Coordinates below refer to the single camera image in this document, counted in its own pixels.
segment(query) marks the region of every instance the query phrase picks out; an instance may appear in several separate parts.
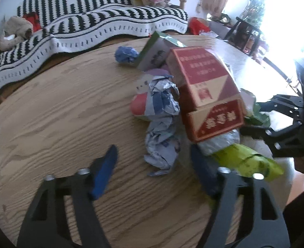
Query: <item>chair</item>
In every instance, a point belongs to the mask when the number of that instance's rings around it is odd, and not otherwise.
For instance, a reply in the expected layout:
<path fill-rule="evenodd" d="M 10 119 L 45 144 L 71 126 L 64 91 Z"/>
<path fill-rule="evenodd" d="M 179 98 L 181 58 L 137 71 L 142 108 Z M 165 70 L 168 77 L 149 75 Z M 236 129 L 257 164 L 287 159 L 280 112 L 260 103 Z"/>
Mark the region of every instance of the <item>chair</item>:
<path fill-rule="evenodd" d="M 261 30 L 256 28 L 255 26 L 247 23 L 246 21 L 236 17 L 237 23 L 228 31 L 226 36 L 224 37 L 224 40 L 229 40 L 229 42 L 240 49 L 242 52 L 244 52 L 245 47 L 248 47 L 247 43 L 248 41 L 252 41 L 252 37 L 254 38 L 253 43 L 249 46 L 251 49 L 249 53 L 246 53 L 248 55 L 252 55 L 252 53 L 256 50 L 258 47 L 258 42 L 260 40 L 260 36 L 262 34 Z"/>

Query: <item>plastic wrap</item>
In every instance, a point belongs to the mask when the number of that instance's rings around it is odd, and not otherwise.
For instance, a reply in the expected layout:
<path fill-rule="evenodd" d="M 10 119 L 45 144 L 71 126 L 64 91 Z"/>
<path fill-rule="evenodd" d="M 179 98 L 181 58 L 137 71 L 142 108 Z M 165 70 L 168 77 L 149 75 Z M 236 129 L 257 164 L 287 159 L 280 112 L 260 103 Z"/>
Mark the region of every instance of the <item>plastic wrap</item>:
<path fill-rule="evenodd" d="M 273 159 L 262 156 L 242 144 L 233 144 L 213 154 L 221 167 L 237 170 L 241 176 L 252 177 L 261 173 L 266 181 L 284 174 L 284 170 Z"/>
<path fill-rule="evenodd" d="M 234 143 L 240 142 L 238 130 L 232 130 L 227 133 L 215 136 L 205 141 L 197 143 L 202 154 L 209 156 L 219 150 L 222 150 Z"/>

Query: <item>plush toy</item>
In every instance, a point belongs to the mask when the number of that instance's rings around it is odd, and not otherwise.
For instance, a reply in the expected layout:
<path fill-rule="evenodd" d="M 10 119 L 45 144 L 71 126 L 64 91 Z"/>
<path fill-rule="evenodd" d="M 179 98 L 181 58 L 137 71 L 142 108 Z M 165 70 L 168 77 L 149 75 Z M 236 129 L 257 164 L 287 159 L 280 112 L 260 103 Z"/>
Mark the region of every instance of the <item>plush toy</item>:
<path fill-rule="evenodd" d="M 11 50 L 16 44 L 29 39 L 33 34 L 33 24 L 24 18 L 12 16 L 0 32 L 0 51 Z M 13 39 L 5 36 L 15 35 Z"/>

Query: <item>yellow-green plastic bag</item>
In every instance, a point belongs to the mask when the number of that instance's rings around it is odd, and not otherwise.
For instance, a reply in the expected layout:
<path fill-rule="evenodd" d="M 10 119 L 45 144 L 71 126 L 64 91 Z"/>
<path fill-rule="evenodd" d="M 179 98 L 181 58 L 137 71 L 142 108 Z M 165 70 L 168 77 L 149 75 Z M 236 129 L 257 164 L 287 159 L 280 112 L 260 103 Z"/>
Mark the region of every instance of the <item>yellow-green plastic bag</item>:
<path fill-rule="evenodd" d="M 237 170 L 241 176 L 252 177 L 254 173 L 261 173 L 265 180 L 271 181 L 284 174 L 284 170 L 273 159 L 242 144 L 235 143 L 213 156 L 221 167 Z"/>

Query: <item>sofa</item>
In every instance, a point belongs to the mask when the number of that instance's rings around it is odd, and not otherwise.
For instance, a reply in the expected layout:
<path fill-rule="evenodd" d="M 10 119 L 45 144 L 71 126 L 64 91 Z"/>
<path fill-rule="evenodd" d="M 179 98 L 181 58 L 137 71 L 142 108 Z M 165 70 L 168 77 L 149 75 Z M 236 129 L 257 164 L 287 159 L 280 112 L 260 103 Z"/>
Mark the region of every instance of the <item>sofa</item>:
<path fill-rule="evenodd" d="M 0 92 L 36 75 L 55 54 L 83 53 L 115 36 L 147 37 L 168 30 L 183 34 L 188 23 L 178 6 L 132 6 L 132 0 L 23 0 L 17 8 L 20 17 L 32 12 L 42 29 L 0 53 Z"/>

